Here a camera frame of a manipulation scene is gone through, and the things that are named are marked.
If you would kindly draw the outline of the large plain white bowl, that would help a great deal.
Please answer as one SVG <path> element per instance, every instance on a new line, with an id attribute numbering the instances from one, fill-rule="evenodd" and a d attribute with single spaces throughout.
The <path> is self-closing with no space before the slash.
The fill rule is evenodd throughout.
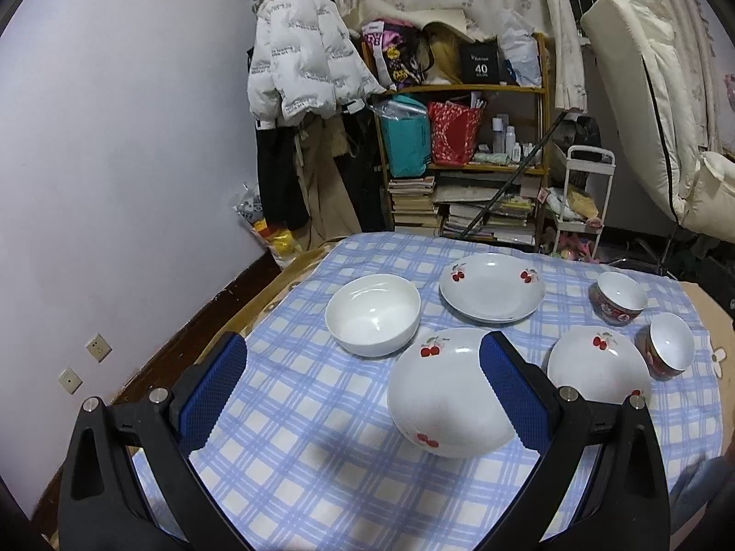
<path id="1" fill-rule="evenodd" d="M 420 325 L 421 296 L 404 277 L 359 277 L 331 297 L 325 324 L 346 352 L 381 358 L 404 349 Z"/>

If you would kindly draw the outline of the cherry plate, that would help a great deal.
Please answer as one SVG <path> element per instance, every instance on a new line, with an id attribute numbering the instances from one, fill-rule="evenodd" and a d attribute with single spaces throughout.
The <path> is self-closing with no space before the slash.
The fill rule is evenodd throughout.
<path id="1" fill-rule="evenodd" d="M 453 310 L 495 325 L 527 319 L 546 296 L 542 275 L 529 261 L 497 253 L 454 261 L 443 270 L 439 290 Z"/>
<path id="2" fill-rule="evenodd" d="M 574 326 L 553 346 L 547 377 L 577 389 L 586 400 L 623 403 L 630 395 L 651 401 L 648 366 L 628 337 L 607 327 Z"/>
<path id="3" fill-rule="evenodd" d="M 480 366 L 481 328 L 443 330 L 397 358 L 387 409 L 413 445 L 448 459 L 492 453 L 515 438 Z"/>

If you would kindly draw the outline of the blue plaid tablecloth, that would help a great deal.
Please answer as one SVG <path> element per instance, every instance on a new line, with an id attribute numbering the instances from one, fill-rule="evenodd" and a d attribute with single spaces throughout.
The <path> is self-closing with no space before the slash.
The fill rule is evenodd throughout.
<path id="1" fill-rule="evenodd" d="M 487 304 L 542 289 L 504 329 L 525 360 L 582 399 L 644 398 L 669 481 L 723 450 L 712 340 L 684 287 L 635 274 L 646 302 L 629 325 L 605 323 L 590 294 L 603 267 L 499 253 L 483 280 L 483 245 L 396 233 L 341 240 L 245 337 L 247 367 L 189 460 L 205 490 L 258 550 L 469 550 L 493 528 L 539 455 L 508 421 L 480 361 L 486 326 L 448 303 L 465 286 Z M 411 282 L 413 340 L 368 360 L 328 323 L 336 296 L 363 277 Z"/>

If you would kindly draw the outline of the white utility cart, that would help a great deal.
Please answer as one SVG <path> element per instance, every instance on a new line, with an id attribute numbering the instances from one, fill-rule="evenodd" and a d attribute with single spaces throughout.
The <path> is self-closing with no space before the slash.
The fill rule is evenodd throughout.
<path id="1" fill-rule="evenodd" d="M 568 260 L 597 260 L 598 246 L 612 195 L 616 155 L 609 149 L 555 144 L 553 161 L 562 172 L 562 185 L 548 191 L 554 221 L 552 253 Z"/>

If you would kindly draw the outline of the red patterned bag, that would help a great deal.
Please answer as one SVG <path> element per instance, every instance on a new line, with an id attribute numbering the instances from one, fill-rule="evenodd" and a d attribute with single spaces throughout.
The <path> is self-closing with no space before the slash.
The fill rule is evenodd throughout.
<path id="1" fill-rule="evenodd" d="M 483 109 L 455 102 L 430 102 L 427 116 L 431 128 L 432 161 L 449 167 L 469 164 L 475 154 Z"/>

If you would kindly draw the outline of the upper wall socket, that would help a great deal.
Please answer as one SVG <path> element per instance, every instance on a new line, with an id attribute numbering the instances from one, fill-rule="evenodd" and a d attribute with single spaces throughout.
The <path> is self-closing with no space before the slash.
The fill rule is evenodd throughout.
<path id="1" fill-rule="evenodd" d="M 101 363 L 112 351 L 111 345 L 105 340 L 105 337 L 98 333 L 94 335 L 89 342 L 86 343 L 87 352 L 92 358 Z"/>

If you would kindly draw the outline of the wooden bookshelf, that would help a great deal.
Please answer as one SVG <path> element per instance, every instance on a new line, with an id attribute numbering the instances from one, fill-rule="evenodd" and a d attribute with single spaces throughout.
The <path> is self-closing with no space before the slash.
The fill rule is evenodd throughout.
<path id="1" fill-rule="evenodd" d="M 539 199 L 549 179 L 548 135 L 552 124 L 552 81 L 549 78 L 547 37 L 533 37 L 539 84 L 521 86 L 498 45 L 499 84 L 415 84 L 389 90 L 374 103 L 404 95 L 425 105 L 455 102 L 483 109 L 475 154 L 460 167 L 432 161 L 421 177 L 436 178 L 434 202 L 441 220 L 434 235 L 450 239 L 488 242 L 499 246 L 534 250 L 541 244 L 546 207 Z M 387 183 L 392 177 L 376 116 L 380 170 L 387 205 L 387 224 L 392 222 Z"/>

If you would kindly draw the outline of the teal bag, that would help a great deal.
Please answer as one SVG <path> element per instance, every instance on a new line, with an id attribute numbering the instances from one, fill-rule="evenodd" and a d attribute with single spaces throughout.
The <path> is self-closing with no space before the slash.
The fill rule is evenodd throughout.
<path id="1" fill-rule="evenodd" d="M 399 95 L 374 103 L 371 110 L 380 119 L 392 177 L 421 177 L 431 158 L 430 121 L 426 106 L 413 97 Z"/>

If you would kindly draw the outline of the lower wall socket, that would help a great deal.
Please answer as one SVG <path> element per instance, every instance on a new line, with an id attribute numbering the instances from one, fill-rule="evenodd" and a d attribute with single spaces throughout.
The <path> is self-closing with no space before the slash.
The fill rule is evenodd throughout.
<path id="1" fill-rule="evenodd" d="M 75 394 L 82 386 L 81 377 L 71 367 L 65 368 L 57 380 L 68 394 Z"/>

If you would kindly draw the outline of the yellow snack bag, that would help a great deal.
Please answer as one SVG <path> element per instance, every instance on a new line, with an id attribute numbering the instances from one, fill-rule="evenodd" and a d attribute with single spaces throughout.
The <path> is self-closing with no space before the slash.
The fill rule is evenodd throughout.
<path id="1" fill-rule="evenodd" d="M 275 225 L 266 220 L 259 188 L 243 184 L 243 194 L 233 207 L 240 225 L 244 226 L 263 246 L 275 263 L 282 269 L 290 265 L 302 252 L 301 246 L 292 232 L 285 226 Z"/>

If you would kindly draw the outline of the wall socket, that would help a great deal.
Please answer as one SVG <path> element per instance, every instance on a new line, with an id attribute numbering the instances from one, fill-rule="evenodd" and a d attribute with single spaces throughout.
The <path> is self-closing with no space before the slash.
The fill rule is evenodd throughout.
<path id="1" fill-rule="evenodd" d="M 75 394 L 82 386 L 81 377 L 71 367 L 65 368 L 57 380 L 68 394 Z"/>
<path id="2" fill-rule="evenodd" d="M 94 335 L 89 342 L 86 343 L 87 352 L 92 358 L 101 363 L 112 351 L 111 345 L 105 340 L 105 337 L 98 333 Z"/>

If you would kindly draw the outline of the white folded mattress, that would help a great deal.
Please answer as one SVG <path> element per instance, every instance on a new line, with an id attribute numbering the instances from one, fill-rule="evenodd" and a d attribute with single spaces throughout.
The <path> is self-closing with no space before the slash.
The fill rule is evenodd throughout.
<path id="1" fill-rule="evenodd" d="M 597 0 L 581 18 L 623 153 L 669 219 L 734 240 L 734 162 L 696 143 L 693 103 L 663 0 Z"/>

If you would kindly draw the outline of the black box with 40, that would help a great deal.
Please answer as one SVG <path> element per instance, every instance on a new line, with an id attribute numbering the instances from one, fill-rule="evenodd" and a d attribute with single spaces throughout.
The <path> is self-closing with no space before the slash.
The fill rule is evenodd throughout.
<path id="1" fill-rule="evenodd" d="M 496 39 L 462 44 L 458 52 L 460 52 L 460 77 L 464 84 L 499 84 Z"/>

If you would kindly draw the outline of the red patterned bowl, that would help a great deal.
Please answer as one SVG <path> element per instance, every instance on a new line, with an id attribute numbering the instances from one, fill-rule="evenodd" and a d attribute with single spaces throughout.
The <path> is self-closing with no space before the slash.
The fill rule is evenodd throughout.
<path id="1" fill-rule="evenodd" d="M 616 271 L 600 274 L 590 288 L 593 309 L 605 322 L 624 326 L 636 319 L 648 305 L 637 281 Z"/>
<path id="2" fill-rule="evenodd" d="M 671 312 L 655 315 L 637 334 L 635 343 L 651 377 L 658 381 L 680 376 L 694 360 L 693 332 Z"/>

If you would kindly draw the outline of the stack of books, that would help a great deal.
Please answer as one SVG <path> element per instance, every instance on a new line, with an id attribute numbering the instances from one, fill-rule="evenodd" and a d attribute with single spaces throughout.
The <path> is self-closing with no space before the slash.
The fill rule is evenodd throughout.
<path id="1" fill-rule="evenodd" d="M 396 231 L 434 235 L 441 220 L 434 202 L 436 178 L 391 179 L 387 183 Z"/>

